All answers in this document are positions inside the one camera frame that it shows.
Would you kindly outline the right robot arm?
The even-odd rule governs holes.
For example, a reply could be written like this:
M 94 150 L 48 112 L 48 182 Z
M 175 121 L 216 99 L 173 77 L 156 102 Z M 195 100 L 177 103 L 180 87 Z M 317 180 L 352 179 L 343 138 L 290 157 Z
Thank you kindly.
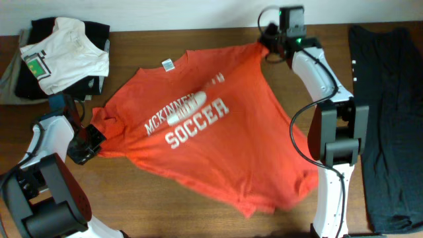
M 328 64 L 321 43 L 307 36 L 301 5 L 274 7 L 279 23 L 261 28 L 260 43 L 303 81 L 312 98 L 289 124 L 289 137 L 298 154 L 317 166 L 317 211 L 308 237 L 349 237 L 346 221 L 350 179 L 363 153 L 369 108 L 354 100 Z M 300 150 L 293 135 L 295 121 L 306 110 L 314 115 L 307 134 L 308 152 Z

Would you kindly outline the red soccer t-shirt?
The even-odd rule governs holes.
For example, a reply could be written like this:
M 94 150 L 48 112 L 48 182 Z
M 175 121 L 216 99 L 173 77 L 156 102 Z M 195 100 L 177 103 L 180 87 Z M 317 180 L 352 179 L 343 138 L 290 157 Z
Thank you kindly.
M 140 69 L 92 124 L 100 155 L 126 157 L 244 216 L 288 210 L 318 185 L 307 140 L 262 71 L 259 43 L 188 50 L 174 69 Z

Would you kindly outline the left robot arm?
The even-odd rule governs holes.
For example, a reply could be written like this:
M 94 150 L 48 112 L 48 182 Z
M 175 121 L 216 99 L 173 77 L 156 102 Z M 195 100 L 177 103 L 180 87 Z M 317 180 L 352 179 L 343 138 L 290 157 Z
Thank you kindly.
M 48 98 L 50 113 L 31 125 L 33 137 L 22 160 L 1 175 L 1 196 L 22 237 L 126 238 L 91 210 L 89 199 L 67 166 L 66 158 L 84 165 L 97 156 L 105 136 L 75 99 L 59 93 Z

